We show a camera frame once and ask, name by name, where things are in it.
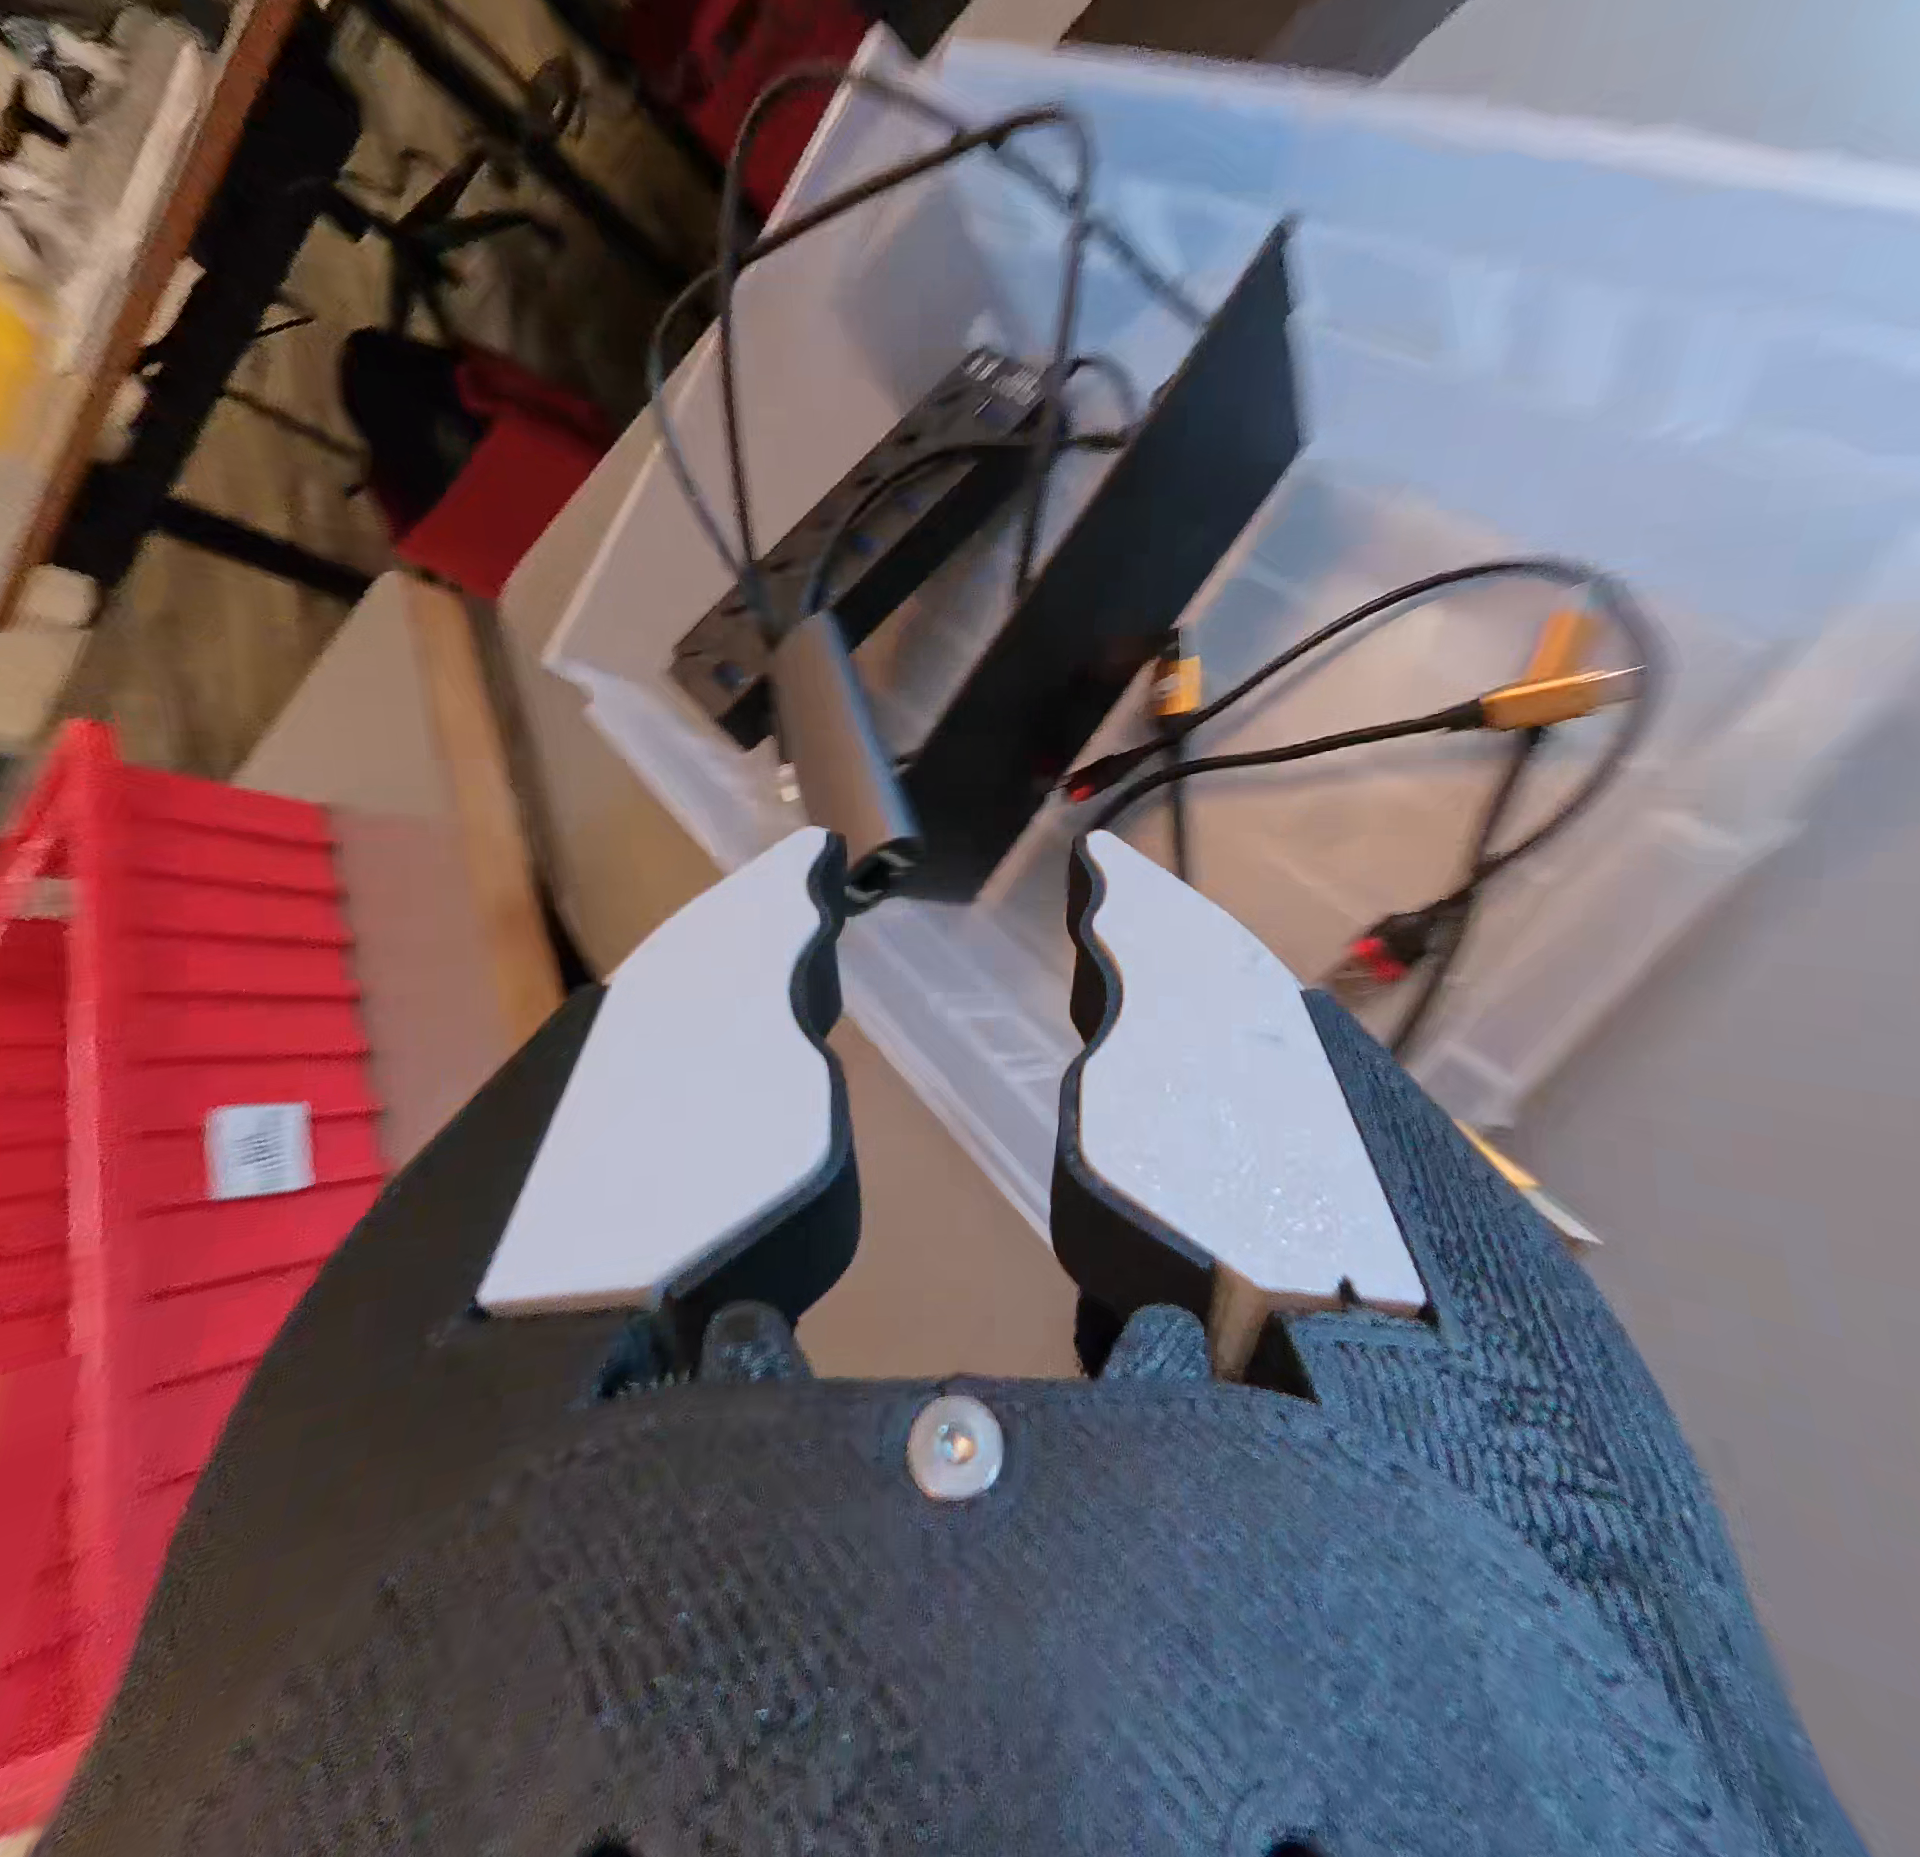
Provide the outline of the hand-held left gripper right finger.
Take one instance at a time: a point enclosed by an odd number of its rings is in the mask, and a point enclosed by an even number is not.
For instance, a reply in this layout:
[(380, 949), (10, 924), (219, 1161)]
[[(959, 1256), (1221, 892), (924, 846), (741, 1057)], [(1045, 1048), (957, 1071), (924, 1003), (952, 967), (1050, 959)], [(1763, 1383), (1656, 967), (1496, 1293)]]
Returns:
[(1071, 846), (1068, 937), (1050, 1245), (1080, 1306), (1190, 1314), (1228, 1380), (1277, 1321), (1426, 1316), (1295, 977), (1113, 831)]

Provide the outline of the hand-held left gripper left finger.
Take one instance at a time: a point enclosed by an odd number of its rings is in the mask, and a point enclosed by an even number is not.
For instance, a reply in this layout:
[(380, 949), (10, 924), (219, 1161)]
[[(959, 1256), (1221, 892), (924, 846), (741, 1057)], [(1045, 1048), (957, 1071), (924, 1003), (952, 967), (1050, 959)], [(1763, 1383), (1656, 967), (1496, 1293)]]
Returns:
[(696, 1348), (733, 1300), (796, 1328), (846, 1275), (840, 928), (846, 842), (805, 825), (620, 961), (476, 1283), (484, 1316), (654, 1316)]

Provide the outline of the grey aluminium usb hub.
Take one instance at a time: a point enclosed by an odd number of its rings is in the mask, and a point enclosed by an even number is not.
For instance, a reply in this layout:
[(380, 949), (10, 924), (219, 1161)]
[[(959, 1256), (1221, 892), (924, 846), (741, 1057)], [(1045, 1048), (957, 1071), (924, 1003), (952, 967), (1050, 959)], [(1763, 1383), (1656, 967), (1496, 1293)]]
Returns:
[(866, 910), (919, 864), (924, 837), (832, 610), (803, 617), (782, 638), (771, 687), (803, 815), (846, 842), (846, 892)]

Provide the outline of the clear plastic bin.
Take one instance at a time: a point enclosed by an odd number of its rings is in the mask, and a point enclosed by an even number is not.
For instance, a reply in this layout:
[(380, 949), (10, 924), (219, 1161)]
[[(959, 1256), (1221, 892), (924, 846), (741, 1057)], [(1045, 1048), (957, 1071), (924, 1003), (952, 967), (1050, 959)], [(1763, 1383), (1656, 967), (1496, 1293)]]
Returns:
[[(828, 104), (772, 221), (942, 125), (1060, 109), (1091, 140), (1080, 346), (1152, 401), (1290, 229), (1287, 297), (1228, 338), (1217, 446), (1177, 464), (1193, 630), (1228, 687), (1312, 622), (1435, 568), (1560, 556), (1656, 628), (1651, 730), (1500, 874), (1414, 1077), (1472, 1127), (1646, 1003), (1917, 684), (1917, 176), (1700, 135), (1380, 92), (1245, 65), (957, 42), (854, 65), (936, 114)], [(736, 286), (760, 542), (796, 526), (969, 346), (1045, 352), (1071, 132), (864, 205)], [(790, 828), (772, 752), (669, 680), (730, 571), (660, 446), (545, 650), (730, 873)], [(1468, 828), (1485, 742), (1435, 740), (1193, 790), (1202, 892), (1299, 979), (1414, 899)], [(850, 1002), (974, 1164), (1045, 1229), (1068, 1069), (1075, 822), (1050, 801), (967, 905), (883, 905)]]

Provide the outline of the pale wooden board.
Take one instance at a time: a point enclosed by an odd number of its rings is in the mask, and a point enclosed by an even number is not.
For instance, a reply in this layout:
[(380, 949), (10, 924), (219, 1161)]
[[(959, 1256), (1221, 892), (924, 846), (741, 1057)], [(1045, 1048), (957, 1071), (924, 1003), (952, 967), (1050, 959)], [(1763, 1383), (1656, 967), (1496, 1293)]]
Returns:
[(562, 1003), (464, 599), (380, 574), (233, 772), (328, 815), (389, 1164)]

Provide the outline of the ribbed red bin white label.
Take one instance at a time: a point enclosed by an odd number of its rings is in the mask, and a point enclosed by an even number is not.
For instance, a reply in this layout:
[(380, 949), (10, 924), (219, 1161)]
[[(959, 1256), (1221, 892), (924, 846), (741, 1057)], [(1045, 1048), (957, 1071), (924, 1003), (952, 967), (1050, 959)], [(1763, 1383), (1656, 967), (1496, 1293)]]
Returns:
[(2, 828), (2, 1836), (48, 1823), (235, 1400), (388, 1188), (328, 819), (62, 729)]

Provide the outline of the black divider panel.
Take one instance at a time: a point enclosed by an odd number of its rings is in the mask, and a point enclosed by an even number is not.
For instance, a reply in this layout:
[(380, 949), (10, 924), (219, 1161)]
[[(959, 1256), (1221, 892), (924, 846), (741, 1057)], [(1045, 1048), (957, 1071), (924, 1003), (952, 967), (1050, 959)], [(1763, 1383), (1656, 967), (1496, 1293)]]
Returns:
[(969, 905), (1303, 446), (1283, 219), (905, 765), (905, 899)]

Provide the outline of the red bag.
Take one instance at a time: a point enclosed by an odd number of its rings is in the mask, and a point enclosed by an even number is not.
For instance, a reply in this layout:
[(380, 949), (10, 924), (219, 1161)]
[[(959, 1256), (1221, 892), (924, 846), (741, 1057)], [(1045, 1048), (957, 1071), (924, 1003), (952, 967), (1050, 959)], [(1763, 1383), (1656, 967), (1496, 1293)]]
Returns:
[(803, 62), (846, 65), (866, 31), (858, 0), (626, 0), (642, 83), (722, 158), (755, 92)]

